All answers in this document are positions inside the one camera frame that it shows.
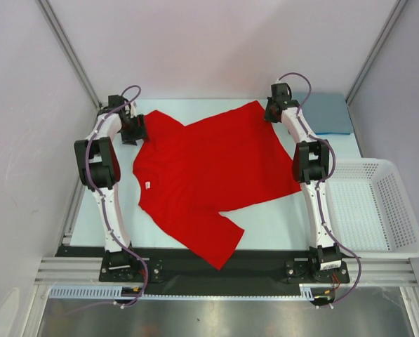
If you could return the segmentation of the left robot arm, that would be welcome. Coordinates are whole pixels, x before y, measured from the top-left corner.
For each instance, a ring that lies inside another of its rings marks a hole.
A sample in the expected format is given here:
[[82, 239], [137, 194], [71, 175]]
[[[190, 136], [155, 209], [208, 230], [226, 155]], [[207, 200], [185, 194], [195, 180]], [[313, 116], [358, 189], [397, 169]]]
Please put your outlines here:
[[105, 233], [101, 282], [129, 282], [136, 277], [147, 281], [148, 266], [132, 247], [119, 202], [121, 168], [113, 146], [116, 135], [130, 145], [147, 137], [144, 116], [125, 117], [102, 111], [91, 134], [74, 142], [79, 179], [93, 195]]

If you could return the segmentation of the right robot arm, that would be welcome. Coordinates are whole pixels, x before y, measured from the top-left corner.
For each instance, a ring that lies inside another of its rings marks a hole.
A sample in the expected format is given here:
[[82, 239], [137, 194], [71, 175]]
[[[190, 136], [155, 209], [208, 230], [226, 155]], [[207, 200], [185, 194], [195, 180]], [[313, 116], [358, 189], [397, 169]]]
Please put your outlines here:
[[324, 282], [342, 265], [340, 247], [333, 237], [326, 191], [327, 180], [333, 173], [329, 161], [334, 158], [331, 146], [316, 136], [296, 101], [277, 103], [269, 98], [265, 120], [281, 122], [295, 142], [292, 174], [304, 195], [311, 228], [308, 272], [313, 280]]

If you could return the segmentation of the red t shirt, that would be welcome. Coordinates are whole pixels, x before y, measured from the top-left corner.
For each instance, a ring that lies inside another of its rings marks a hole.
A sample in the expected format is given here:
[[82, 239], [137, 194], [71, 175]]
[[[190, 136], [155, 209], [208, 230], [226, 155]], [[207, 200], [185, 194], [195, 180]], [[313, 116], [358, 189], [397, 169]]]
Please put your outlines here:
[[167, 235], [215, 269], [244, 230], [224, 212], [300, 191], [292, 159], [258, 101], [183, 125], [155, 110], [133, 162], [140, 208]]

